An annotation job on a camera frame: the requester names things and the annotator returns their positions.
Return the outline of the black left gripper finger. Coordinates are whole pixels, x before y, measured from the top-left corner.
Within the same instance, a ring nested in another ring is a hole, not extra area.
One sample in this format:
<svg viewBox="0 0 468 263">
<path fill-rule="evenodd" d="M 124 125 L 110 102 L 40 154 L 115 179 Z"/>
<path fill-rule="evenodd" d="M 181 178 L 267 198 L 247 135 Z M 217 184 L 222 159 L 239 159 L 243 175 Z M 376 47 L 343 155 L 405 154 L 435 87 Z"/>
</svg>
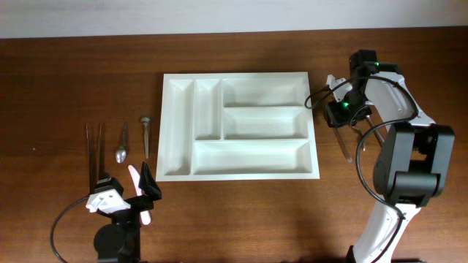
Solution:
<svg viewBox="0 0 468 263">
<path fill-rule="evenodd" d="M 97 184 L 94 187 L 95 194 L 109 190 L 116 190 L 119 195 L 122 195 L 124 192 L 123 186 L 114 177 L 98 180 Z"/>
<path fill-rule="evenodd" d="M 162 198 L 162 192 L 151 174 L 149 165 L 145 162 L 141 165 L 138 186 L 151 200 L 160 200 Z"/>
</svg>

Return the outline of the large steel fork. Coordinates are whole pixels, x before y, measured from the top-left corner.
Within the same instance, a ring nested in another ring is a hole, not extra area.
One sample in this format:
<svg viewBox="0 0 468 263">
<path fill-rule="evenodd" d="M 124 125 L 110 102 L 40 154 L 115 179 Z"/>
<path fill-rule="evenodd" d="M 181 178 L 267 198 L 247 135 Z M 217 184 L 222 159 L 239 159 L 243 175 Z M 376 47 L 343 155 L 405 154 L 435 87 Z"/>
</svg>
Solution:
<svg viewBox="0 0 468 263">
<path fill-rule="evenodd" d="M 348 163 L 352 163 L 352 157 L 350 155 L 350 152 L 347 150 L 347 147 L 346 147 L 346 145 L 344 143 L 344 140 L 343 140 L 341 134 L 339 133 L 339 130 L 337 128 L 332 128 L 332 130 L 333 130 L 333 133 L 336 136 L 337 142 L 339 144 L 339 147 L 341 148 L 341 151 L 342 151 L 346 161 Z"/>
</svg>

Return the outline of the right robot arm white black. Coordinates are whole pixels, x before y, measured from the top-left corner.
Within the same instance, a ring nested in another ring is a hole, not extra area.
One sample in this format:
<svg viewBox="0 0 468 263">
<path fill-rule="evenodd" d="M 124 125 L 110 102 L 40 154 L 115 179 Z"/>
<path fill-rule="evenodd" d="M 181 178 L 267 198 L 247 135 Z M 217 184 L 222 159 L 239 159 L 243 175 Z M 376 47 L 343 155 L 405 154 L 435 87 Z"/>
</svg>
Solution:
<svg viewBox="0 0 468 263">
<path fill-rule="evenodd" d="M 373 169 L 373 185 L 364 188 L 376 203 L 358 242 L 348 249 L 347 262 L 391 262 L 409 222 L 445 187 L 455 139 L 449 126 L 436 124 L 407 90 L 395 64 L 378 61 L 373 50 L 350 56 L 350 78 L 327 79 L 333 101 L 325 106 L 331 128 L 354 126 L 375 107 L 381 124 L 362 133 L 355 164 L 371 134 L 385 128 L 387 136 Z"/>
</svg>

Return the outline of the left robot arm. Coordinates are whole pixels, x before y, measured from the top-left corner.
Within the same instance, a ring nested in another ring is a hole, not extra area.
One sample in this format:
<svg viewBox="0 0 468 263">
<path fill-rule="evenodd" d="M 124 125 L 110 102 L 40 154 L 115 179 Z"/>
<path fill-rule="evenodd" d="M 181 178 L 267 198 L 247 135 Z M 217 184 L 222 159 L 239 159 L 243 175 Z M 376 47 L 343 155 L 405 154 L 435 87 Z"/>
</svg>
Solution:
<svg viewBox="0 0 468 263">
<path fill-rule="evenodd" d="M 129 171 L 137 192 L 135 197 L 124 199 L 123 186 L 110 177 L 97 182 L 86 203 L 91 213 L 111 220 L 94 236 L 98 262 L 141 261 L 140 228 L 151 223 L 149 211 L 162 198 L 162 192 L 147 163 L 142 163 L 140 171 L 130 165 Z"/>
</svg>

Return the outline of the white plastic knife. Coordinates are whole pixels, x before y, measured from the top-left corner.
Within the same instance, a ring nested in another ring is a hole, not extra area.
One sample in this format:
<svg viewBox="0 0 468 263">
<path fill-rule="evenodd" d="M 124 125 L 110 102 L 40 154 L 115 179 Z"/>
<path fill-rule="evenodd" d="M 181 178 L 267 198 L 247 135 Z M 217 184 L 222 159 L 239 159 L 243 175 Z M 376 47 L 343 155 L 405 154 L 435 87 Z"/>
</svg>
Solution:
<svg viewBox="0 0 468 263">
<path fill-rule="evenodd" d="M 135 192 L 139 197 L 143 194 L 142 190 L 139 187 L 140 173 L 132 165 L 129 165 L 127 168 L 129 170 L 133 185 L 135 187 Z M 151 223 L 151 215 L 148 210 L 140 212 L 140 220 L 143 225 L 149 225 Z"/>
</svg>

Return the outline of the right steel knife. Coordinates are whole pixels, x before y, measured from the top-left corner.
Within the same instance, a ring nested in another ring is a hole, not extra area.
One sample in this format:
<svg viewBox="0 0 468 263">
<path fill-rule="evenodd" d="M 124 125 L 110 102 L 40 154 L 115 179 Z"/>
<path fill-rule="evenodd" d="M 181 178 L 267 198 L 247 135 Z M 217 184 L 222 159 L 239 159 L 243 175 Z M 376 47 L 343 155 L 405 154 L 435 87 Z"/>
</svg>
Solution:
<svg viewBox="0 0 468 263">
<path fill-rule="evenodd" d="M 97 180 L 102 177 L 102 124 L 99 123 L 98 143 L 97 143 Z"/>
</svg>

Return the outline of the small steel spoon left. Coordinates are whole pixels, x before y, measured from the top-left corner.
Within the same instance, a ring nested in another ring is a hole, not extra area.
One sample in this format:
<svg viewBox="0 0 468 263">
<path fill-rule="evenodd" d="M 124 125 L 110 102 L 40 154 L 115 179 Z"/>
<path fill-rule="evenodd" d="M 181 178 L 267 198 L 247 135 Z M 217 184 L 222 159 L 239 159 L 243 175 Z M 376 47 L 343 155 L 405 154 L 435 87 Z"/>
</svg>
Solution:
<svg viewBox="0 0 468 263">
<path fill-rule="evenodd" d="M 123 125 L 122 133 L 121 133 L 121 141 L 120 145 L 116 149 L 116 161 L 118 164 L 121 164 L 125 161 L 127 157 L 127 135 L 128 135 L 128 124 L 125 123 Z"/>
</svg>

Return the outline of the small steel measuring spoon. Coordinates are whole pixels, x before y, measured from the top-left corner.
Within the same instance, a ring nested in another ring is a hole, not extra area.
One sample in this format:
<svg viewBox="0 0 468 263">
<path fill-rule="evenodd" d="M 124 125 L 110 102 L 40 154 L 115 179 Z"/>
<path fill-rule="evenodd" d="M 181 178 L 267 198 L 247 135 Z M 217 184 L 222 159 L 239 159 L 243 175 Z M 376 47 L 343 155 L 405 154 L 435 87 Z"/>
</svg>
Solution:
<svg viewBox="0 0 468 263">
<path fill-rule="evenodd" d="M 145 156 L 146 159 L 149 159 L 151 119 L 149 117 L 142 117 L 140 122 L 143 125 Z"/>
</svg>

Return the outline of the white plastic cutlery tray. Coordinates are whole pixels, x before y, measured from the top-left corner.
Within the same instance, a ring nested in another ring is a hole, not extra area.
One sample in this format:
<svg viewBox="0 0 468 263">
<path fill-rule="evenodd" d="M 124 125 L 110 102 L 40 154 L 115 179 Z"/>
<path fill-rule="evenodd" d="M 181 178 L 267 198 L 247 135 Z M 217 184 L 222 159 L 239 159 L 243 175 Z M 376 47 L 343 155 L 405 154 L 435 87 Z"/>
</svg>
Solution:
<svg viewBox="0 0 468 263">
<path fill-rule="evenodd" d="M 320 176 L 305 72 L 166 74 L 156 179 Z"/>
</svg>

